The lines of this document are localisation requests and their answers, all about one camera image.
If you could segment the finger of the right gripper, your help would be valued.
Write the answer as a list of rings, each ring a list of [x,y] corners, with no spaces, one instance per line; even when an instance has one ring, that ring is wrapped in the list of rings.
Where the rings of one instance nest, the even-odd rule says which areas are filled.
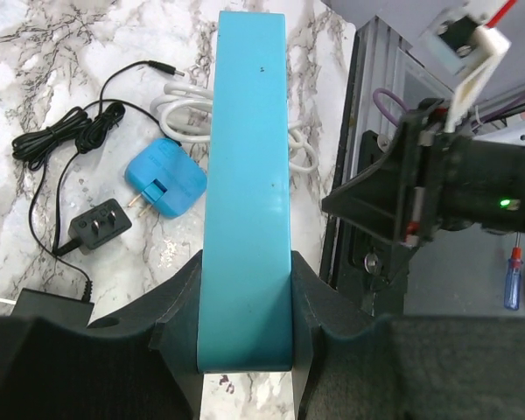
[[[371,239],[364,255],[364,300],[370,315],[403,314],[410,260],[417,251]]]
[[[405,243],[410,124],[403,122],[377,162],[322,199],[322,209],[386,243]]]

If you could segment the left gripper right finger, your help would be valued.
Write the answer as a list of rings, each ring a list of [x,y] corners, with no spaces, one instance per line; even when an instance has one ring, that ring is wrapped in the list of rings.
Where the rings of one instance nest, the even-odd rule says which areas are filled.
[[[525,318],[374,318],[291,258],[297,418],[525,419]]]

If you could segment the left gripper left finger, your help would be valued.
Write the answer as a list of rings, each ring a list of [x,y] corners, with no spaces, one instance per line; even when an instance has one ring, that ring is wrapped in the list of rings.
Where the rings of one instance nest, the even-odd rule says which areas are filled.
[[[201,262],[90,324],[66,298],[0,316],[0,419],[198,418]]]

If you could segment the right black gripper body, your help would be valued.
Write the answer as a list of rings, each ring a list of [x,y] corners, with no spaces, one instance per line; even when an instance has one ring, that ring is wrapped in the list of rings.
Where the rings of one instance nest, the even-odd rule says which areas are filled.
[[[525,144],[447,132],[448,110],[427,99],[399,122],[397,240],[421,245],[466,223],[525,233]]]

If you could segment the teal power strip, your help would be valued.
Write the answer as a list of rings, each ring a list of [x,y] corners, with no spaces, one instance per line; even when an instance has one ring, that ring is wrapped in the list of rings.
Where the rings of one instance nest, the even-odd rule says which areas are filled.
[[[219,16],[197,363],[206,373],[292,365],[285,18]]]

